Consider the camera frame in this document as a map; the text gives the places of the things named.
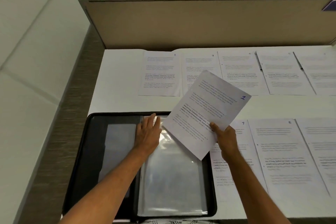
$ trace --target left hand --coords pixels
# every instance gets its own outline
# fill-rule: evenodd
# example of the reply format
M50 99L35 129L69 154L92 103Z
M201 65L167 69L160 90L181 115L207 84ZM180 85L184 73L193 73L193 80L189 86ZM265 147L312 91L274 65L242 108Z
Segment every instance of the left hand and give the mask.
M160 117L156 118L153 125L155 113L144 118L142 123L136 126L134 149L140 150L147 156L151 155L159 145L159 138L162 129L160 128Z

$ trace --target sheet of paper held in hand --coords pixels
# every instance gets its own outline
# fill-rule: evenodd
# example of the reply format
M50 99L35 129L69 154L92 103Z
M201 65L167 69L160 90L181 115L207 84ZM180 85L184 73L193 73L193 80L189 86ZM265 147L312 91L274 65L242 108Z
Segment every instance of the sheet of paper held in hand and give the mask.
M226 129L250 98L246 92L205 70L163 121L163 126L202 160L217 141L210 122Z

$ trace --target paper sheet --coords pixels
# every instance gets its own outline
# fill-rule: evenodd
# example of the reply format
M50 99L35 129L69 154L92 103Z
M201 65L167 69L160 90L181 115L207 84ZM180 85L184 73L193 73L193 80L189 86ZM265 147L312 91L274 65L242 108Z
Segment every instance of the paper sheet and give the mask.
M234 120L230 126L236 130L237 142L241 154L250 165L260 184L267 191L263 171L247 120ZM229 166L222 158L221 150L217 143L210 151L210 157L217 201L240 201Z
M317 95L336 96L335 53L309 49L295 55Z
M185 53L182 60L183 95L187 93L191 85L203 70L208 70L222 78L221 67L218 61L218 53L206 51L204 53Z
M269 92L273 95L315 95L293 52L257 51Z
M223 79L250 95L269 95L255 52L225 48L218 52Z
M181 62L178 54L144 52L139 95L179 97L181 87Z
M271 197L330 198L294 119L249 120L249 125Z
M296 119L331 197L336 198L336 120Z
M226 129L250 98L244 91L203 71L163 121L163 126L202 160L216 143L209 123L213 121Z

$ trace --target cubicle wall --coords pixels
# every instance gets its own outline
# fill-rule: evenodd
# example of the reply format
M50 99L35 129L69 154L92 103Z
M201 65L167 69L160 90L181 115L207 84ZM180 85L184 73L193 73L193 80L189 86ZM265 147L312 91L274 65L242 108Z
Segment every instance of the cubicle wall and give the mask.
M327 45L336 38L331 0L80 0L105 47Z

